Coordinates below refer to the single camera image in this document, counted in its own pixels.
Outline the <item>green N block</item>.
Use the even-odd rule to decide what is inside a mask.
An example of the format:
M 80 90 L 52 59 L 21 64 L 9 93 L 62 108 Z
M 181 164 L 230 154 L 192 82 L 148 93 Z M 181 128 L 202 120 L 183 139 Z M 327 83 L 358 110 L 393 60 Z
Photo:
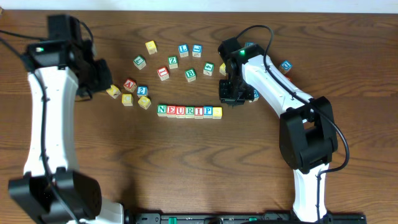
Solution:
M 167 116 L 167 105 L 157 105 L 157 115 L 159 117 Z

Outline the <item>red I block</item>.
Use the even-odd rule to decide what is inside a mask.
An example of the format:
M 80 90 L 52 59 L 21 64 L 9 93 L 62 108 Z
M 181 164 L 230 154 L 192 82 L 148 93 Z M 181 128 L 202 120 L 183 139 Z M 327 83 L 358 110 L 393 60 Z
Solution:
M 194 118 L 195 119 L 203 119 L 204 118 L 204 107 L 194 107 Z

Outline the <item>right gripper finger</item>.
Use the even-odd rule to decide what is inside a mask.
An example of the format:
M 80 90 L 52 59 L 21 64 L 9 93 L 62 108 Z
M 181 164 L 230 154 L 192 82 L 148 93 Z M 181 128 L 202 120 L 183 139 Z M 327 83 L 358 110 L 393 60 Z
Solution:
M 240 88 L 236 91 L 235 103 L 236 105 L 243 105 L 246 101 L 254 100 L 254 88 Z
M 219 98 L 221 103 L 231 103 L 231 84 L 229 80 L 219 81 Z

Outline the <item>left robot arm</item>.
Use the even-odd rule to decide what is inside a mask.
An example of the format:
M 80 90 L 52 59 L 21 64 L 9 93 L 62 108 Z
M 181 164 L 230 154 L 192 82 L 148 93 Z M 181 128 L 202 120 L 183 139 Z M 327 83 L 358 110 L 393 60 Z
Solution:
M 15 203 L 36 223 L 127 223 L 97 180 L 82 174 L 75 152 L 77 95 L 108 89 L 111 74 L 91 40 L 47 40 L 20 55 L 32 94 L 32 131 L 23 176 L 9 181 Z

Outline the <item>red U block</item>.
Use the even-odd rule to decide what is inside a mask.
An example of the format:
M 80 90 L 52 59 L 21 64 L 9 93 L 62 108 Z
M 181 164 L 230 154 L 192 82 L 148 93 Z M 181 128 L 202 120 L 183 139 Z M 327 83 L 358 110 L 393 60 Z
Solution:
M 185 106 L 176 106 L 176 118 L 185 118 L 185 111 L 186 111 L 186 107 Z

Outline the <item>green R block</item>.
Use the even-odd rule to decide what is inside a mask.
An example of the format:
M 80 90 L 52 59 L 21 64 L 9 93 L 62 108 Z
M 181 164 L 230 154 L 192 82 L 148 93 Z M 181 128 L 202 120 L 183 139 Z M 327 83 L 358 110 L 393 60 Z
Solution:
M 195 117 L 195 108 L 193 106 L 185 107 L 185 118 L 194 118 Z

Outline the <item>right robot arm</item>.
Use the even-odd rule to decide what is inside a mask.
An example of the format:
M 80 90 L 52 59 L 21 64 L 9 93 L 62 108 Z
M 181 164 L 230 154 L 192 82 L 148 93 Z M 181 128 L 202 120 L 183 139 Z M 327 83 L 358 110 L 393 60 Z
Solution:
M 297 88 L 257 44 L 242 47 L 229 39 L 218 53 L 228 74 L 220 80 L 220 101 L 242 105 L 254 100 L 257 91 L 271 105 L 279 117 L 280 152 L 294 172 L 295 216 L 302 222 L 319 221 L 326 215 L 325 181 L 317 176 L 325 176 L 338 147 L 330 102 Z

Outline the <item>yellow S block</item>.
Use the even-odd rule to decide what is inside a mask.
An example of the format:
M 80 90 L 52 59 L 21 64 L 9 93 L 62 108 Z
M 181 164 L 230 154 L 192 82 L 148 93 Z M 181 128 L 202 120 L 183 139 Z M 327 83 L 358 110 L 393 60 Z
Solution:
M 213 107 L 212 113 L 213 119 L 221 119 L 223 116 L 223 109 L 222 107 Z

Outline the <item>blue P block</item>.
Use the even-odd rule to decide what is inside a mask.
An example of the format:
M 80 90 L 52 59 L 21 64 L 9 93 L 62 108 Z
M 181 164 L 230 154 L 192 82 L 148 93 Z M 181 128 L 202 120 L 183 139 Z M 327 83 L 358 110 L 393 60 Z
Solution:
M 212 106 L 204 106 L 203 107 L 203 117 L 212 119 L 213 118 L 213 107 Z

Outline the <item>red E block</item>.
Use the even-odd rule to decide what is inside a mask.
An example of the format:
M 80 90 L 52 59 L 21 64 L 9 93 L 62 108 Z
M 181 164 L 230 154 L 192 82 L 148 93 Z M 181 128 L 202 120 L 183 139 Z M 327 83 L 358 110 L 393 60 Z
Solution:
M 175 118 L 176 117 L 176 106 L 167 105 L 166 115 L 167 115 L 168 118 Z

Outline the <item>red I block sideways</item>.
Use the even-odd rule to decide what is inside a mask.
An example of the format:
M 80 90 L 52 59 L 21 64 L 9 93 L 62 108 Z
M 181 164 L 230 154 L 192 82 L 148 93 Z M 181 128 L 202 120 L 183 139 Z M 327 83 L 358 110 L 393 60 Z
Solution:
M 157 74 L 161 81 L 167 80 L 170 77 L 169 71 L 166 67 L 161 67 L 157 69 Z

